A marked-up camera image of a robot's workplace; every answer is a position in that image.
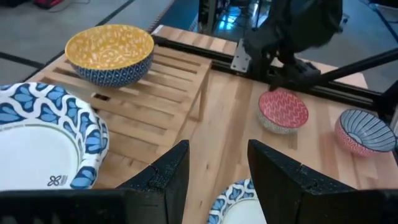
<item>wooden dish rack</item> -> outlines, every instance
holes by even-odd
[[[115,89],[93,85],[62,55],[28,82],[62,85],[106,121],[110,147],[95,189],[115,188],[175,144],[200,93],[203,117],[211,60],[156,46],[152,66],[139,82]]]

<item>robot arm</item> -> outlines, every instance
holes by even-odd
[[[314,66],[294,57],[294,53],[327,44],[341,32],[343,0],[274,0],[269,17],[256,30],[247,32],[243,40],[251,57],[252,72],[267,73],[275,57],[284,64],[271,91],[286,79],[300,82],[309,75],[319,75]]]

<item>plate rim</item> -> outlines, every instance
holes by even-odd
[[[30,124],[39,124],[39,125],[46,126],[48,128],[56,129],[57,131],[59,131],[59,132],[61,132],[63,134],[66,134],[70,139],[72,139],[73,145],[77,148],[77,150],[78,150],[78,152],[77,152],[78,156],[77,157],[80,160],[77,163],[76,172],[74,173],[74,175],[70,179],[71,181],[67,181],[68,184],[65,184],[63,186],[59,186],[57,188],[54,188],[54,190],[55,189],[90,189],[90,188],[92,188],[92,186],[94,186],[94,184],[95,184],[95,182],[96,182],[96,180],[98,178],[98,172],[99,172],[101,163],[103,162],[103,159],[105,158],[107,152],[109,151],[109,129],[108,129],[108,126],[106,125],[106,123],[104,122],[104,120],[94,111],[94,109],[91,107],[91,105],[89,103],[83,101],[78,96],[75,96],[75,95],[71,94],[63,86],[53,85],[53,84],[48,84],[48,83],[25,82],[25,83],[14,83],[14,84],[10,84],[10,85],[0,85],[0,87],[1,87],[0,88],[0,96],[2,96],[2,93],[4,93],[5,91],[10,91],[10,89],[13,89],[13,90],[11,90],[11,93],[12,93],[11,95],[4,96],[4,100],[0,100],[0,104],[8,103],[6,101],[6,99],[11,98],[11,96],[15,94],[16,90],[22,85],[27,85],[27,88],[28,88],[28,91],[30,92],[30,94],[34,95],[37,98],[43,98],[43,99],[46,98],[46,99],[52,101],[50,98],[48,98],[47,94],[50,93],[51,91],[53,91],[54,89],[58,88],[59,90],[62,90],[65,93],[64,95],[61,96],[62,99],[64,99],[65,96],[68,97],[67,100],[69,100],[71,98],[75,99],[76,106],[79,105],[77,107],[80,107],[80,109],[83,110],[83,112],[81,112],[80,114],[88,113],[89,116],[92,116],[92,118],[94,119],[94,120],[90,119],[90,121],[92,122],[90,124],[90,127],[92,127],[92,128],[90,128],[91,129],[90,132],[92,133],[94,130],[98,130],[98,132],[100,133],[99,138],[101,140],[102,150],[100,150],[98,153],[94,153],[94,154],[87,153],[86,149],[85,149],[85,142],[83,141],[85,137],[83,137],[83,139],[81,139],[81,143],[80,143],[81,144],[81,149],[82,149],[81,152],[80,152],[80,146],[79,146],[77,137],[73,136],[73,134],[71,132],[69,132],[65,127],[63,127],[62,124],[46,123],[45,121],[43,121],[43,120],[41,120],[39,118],[27,118],[27,119],[24,119],[22,121],[15,121],[15,122],[7,123],[7,124],[0,124],[0,127],[2,127],[2,126],[6,126],[6,127],[7,126],[15,126],[15,125],[23,125],[23,126],[25,126],[27,124],[28,125],[30,125]],[[31,92],[32,89],[37,90],[36,93],[41,93],[41,91],[44,91],[46,89],[49,89],[49,90],[48,90],[47,94],[41,93],[42,95],[38,96],[38,94],[35,95],[35,94],[33,94]],[[42,102],[41,106],[42,105],[49,105],[49,103],[48,102]],[[62,109],[56,108],[56,109],[57,109],[57,112],[62,112],[64,110],[63,108]],[[66,115],[67,111],[68,110],[66,109],[65,112],[62,112],[63,116],[67,116]],[[106,144],[105,145],[103,143],[103,139],[104,138],[106,138]],[[88,154],[90,155],[89,158],[88,159],[84,159],[85,155],[88,155]],[[86,187],[72,186],[73,181],[75,179],[79,178],[79,174],[81,172],[83,172],[85,169],[93,170],[94,177],[93,177],[93,180],[92,180],[92,184],[87,185]],[[40,187],[40,189],[44,189],[45,190],[45,189],[53,189],[53,188],[47,188],[45,185],[43,185],[43,187]]]
[[[206,221],[206,224],[214,224],[214,223],[210,222],[210,217],[211,216],[218,216],[219,219],[218,219],[217,223],[215,223],[215,224],[222,224],[225,215],[228,213],[228,211],[234,205],[238,204],[239,202],[245,201],[245,200],[258,200],[256,190],[254,190],[254,186],[253,186],[253,192],[248,192],[248,193],[253,194],[252,197],[246,197],[246,198],[240,197],[237,200],[235,199],[234,202],[228,208],[226,208],[226,206],[223,205],[223,208],[221,210],[215,210],[214,207],[216,205],[217,200],[219,200],[219,199],[223,199],[224,200],[224,197],[228,198],[228,196],[230,195],[230,194],[227,195],[228,190],[229,189],[233,189],[234,186],[236,186],[236,185],[243,186],[244,191],[241,194],[244,194],[247,191],[247,189],[248,189],[248,185],[252,185],[253,186],[253,182],[252,182],[251,179],[243,179],[243,180],[236,181],[236,182],[232,183],[231,185],[229,185],[227,188],[225,188],[225,190],[222,191],[222,193],[219,194],[217,196],[217,198],[214,200],[214,202],[213,202],[213,204],[212,204],[212,206],[210,208],[210,211],[208,212],[208,219]]]

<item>plate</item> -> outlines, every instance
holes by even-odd
[[[88,103],[59,86],[0,86],[0,190],[89,189],[109,148]]]
[[[207,219],[207,224],[242,223],[267,223],[250,179],[235,182],[221,193]]]

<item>black rod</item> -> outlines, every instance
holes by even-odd
[[[364,60],[360,60],[344,67],[337,68],[320,76],[308,77],[303,84],[306,86],[322,85],[338,78],[343,78],[357,72],[362,72],[370,68],[384,65],[385,63],[393,62],[395,60],[398,60],[398,48],[369,57]]]

